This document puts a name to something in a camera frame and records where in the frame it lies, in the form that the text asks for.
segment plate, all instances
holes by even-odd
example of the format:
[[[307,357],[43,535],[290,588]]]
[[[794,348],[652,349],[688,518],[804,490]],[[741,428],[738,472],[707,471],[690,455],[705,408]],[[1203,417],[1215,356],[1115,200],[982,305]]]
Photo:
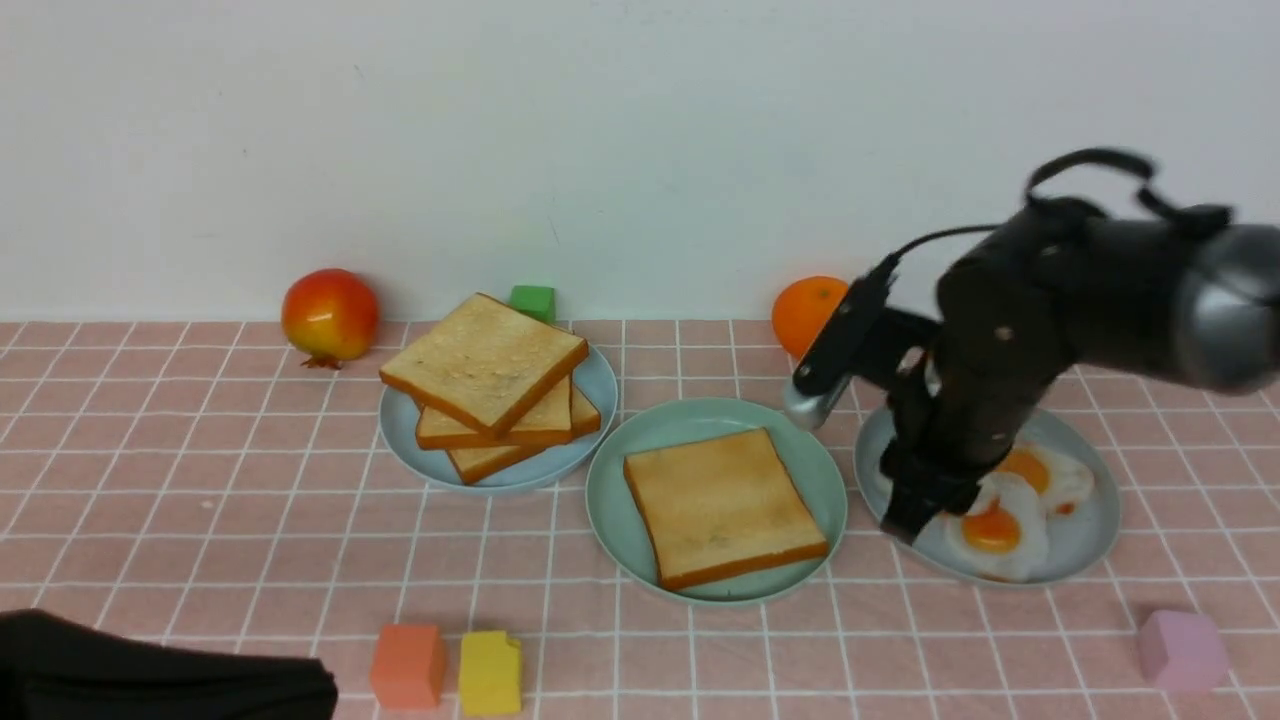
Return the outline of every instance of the plate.
[[[622,475],[622,460],[634,452],[767,428],[796,489],[827,537],[820,560],[795,562],[671,592],[658,587],[653,544]],[[840,468],[812,434],[776,410],[724,397],[676,400],[625,421],[600,446],[586,474],[586,514],[604,551],[649,589],[694,605],[763,603],[796,589],[836,553],[849,520],[849,492]]]
[[[1089,500],[1068,518],[1048,520],[1050,557],[1024,583],[1002,583],[978,577],[974,569],[945,542],[942,523],[925,525],[914,546],[900,541],[899,547],[915,553],[925,564],[963,580],[1000,588],[1039,588],[1071,579],[1089,571],[1115,547],[1120,537],[1120,518],[1124,514],[1120,488],[1102,456],[1071,425],[1044,410],[1036,410],[1020,433],[1021,437],[1044,445],[1079,460],[1093,471],[1094,488]],[[863,500],[878,523],[888,507],[888,496],[874,482],[879,473],[879,457],[893,438],[893,418],[886,407],[872,413],[863,423],[854,446],[854,474]]]
[[[568,445],[558,445],[472,484],[463,484],[443,450],[421,450],[415,430],[420,415],[413,400],[387,387],[378,411],[378,430],[387,447],[428,484],[467,495],[511,495],[536,489],[576,470],[613,424],[618,411],[618,377],[595,346],[573,370],[573,383],[600,411],[600,429]]]

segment toy block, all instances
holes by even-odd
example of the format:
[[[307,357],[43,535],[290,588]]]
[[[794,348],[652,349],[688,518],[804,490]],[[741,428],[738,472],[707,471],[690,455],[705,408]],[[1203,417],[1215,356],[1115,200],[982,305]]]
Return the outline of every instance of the toy block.
[[[556,324],[556,288],[517,284],[511,288],[507,305],[548,325]]]
[[[522,671],[520,641],[507,637],[506,632],[486,630],[463,635],[458,669],[462,714],[476,717],[520,712]]]
[[[448,648],[435,625],[384,625],[369,684],[387,710],[431,710],[440,703]]]
[[[1226,646],[1206,615],[1157,610],[1138,632],[1147,682],[1170,693],[1208,692],[1226,676]]]

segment orange block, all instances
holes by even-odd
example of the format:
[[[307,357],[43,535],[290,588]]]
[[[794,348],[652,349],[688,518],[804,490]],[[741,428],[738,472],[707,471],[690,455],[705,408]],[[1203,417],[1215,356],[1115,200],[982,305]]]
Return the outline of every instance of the orange block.
[[[384,625],[369,684],[387,710],[429,710],[440,703],[448,651],[435,625]]]

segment pink block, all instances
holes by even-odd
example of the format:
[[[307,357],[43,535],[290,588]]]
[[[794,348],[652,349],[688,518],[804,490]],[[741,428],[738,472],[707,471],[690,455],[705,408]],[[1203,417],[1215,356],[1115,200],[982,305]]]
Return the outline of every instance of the pink block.
[[[1207,692],[1229,670],[1226,646],[1206,615],[1157,610],[1138,633],[1142,674],[1171,693]]]

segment green block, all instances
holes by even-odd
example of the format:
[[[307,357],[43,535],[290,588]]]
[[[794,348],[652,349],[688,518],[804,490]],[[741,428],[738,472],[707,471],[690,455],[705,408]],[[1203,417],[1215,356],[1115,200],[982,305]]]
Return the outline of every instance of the green block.
[[[511,300],[507,301],[507,305],[548,325],[556,324],[556,288],[553,287],[517,284],[511,288]]]

